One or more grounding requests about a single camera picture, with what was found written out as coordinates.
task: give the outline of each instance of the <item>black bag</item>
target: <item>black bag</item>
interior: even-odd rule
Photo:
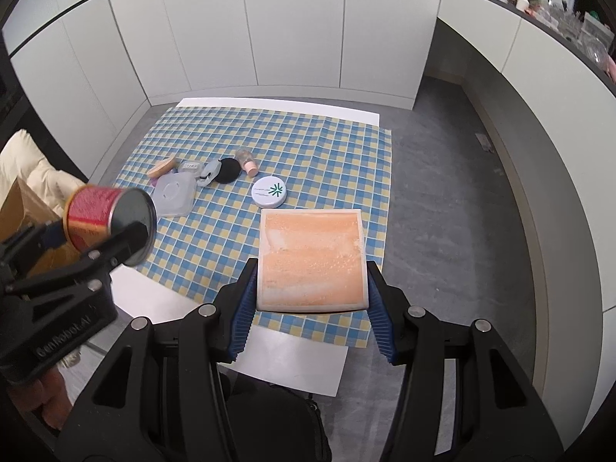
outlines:
[[[241,462],[331,462],[321,412],[312,399],[239,375],[227,412]]]

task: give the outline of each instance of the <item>green logo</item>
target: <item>green logo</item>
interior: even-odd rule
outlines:
[[[280,184],[273,185],[270,187],[269,191],[267,191],[267,194],[279,197],[282,194],[282,186]]]

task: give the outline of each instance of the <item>checkered tablecloth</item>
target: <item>checkered tablecloth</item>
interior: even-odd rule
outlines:
[[[162,159],[211,161],[240,146],[279,176],[282,208],[361,208],[368,260],[383,263],[391,171],[391,135],[379,127],[325,116],[236,107],[174,107],[133,151],[116,186],[152,194],[146,171]],[[231,184],[197,188],[188,217],[158,219],[154,250],[137,269],[197,302],[211,302],[259,252],[260,212],[245,173]],[[296,316],[257,312],[255,324],[316,341],[365,347],[365,311]]]

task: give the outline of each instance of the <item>brown cardboard box flap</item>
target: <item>brown cardboard box flap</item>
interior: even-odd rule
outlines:
[[[60,220],[60,217],[17,177],[0,209],[0,241],[4,241],[22,227],[43,224],[48,220],[55,222]],[[56,250],[47,251],[28,275],[69,265],[77,259],[78,251],[67,243]]]

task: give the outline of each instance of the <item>gray floor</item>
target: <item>gray floor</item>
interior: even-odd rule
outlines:
[[[346,101],[307,101],[378,112],[392,131],[392,189],[383,275],[410,302],[442,320],[490,320],[532,376],[535,304],[529,255],[498,156],[484,152],[485,133],[460,87],[425,78],[415,109]],[[173,104],[152,107],[109,165],[111,184],[152,124]],[[99,339],[113,342],[118,323]],[[65,370],[75,396],[100,357],[89,350]],[[448,449],[455,366],[448,363],[437,451]],[[393,417],[403,370],[390,367],[371,339],[350,348],[338,396],[317,397],[338,461],[378,460]]]

